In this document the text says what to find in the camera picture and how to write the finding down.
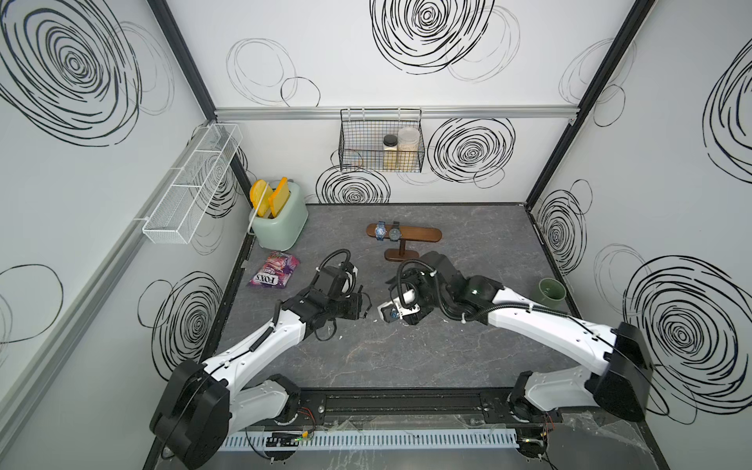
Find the black strap watch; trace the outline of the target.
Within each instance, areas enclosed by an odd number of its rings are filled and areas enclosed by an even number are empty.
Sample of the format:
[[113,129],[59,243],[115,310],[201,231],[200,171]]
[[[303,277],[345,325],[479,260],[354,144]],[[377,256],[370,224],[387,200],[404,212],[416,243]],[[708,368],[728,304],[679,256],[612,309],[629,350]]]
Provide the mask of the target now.
[[401,240],[401,225],[399,221],[394,221],[388,231],[389,239],[393,242]]

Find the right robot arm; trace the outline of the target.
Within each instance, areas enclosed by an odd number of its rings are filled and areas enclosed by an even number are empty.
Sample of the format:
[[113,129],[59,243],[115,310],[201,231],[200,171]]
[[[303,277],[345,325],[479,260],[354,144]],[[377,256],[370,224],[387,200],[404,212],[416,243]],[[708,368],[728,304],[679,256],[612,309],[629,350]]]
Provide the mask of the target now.
[[654,365],[644,335],[622,322],[592,323],[530,300],[486,276],[465,277],[447,256],[430,252],[402,262],[378,307],[387,322],[415,325],[433,311],[534,340],[576,362],[554,372],[526,371],[507,398],[522,422],[556,409],[599,407],[626,421],[647,413]]

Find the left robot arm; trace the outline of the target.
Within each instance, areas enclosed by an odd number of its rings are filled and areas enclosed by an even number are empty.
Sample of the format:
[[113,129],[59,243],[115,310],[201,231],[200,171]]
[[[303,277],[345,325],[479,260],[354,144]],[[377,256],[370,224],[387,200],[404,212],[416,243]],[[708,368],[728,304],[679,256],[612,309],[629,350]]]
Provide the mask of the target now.
[[338,319],[357,320],[367,310],[351,252],[329,254],[311,283],[276,303],[272,318],[233,347],[203,362],[184,360],[168,379],[151,418],[156,440],[186,468],[198,469],[224,440],[268,419],[295,419],[298,387],[281,375],[249,382],[272,360]]

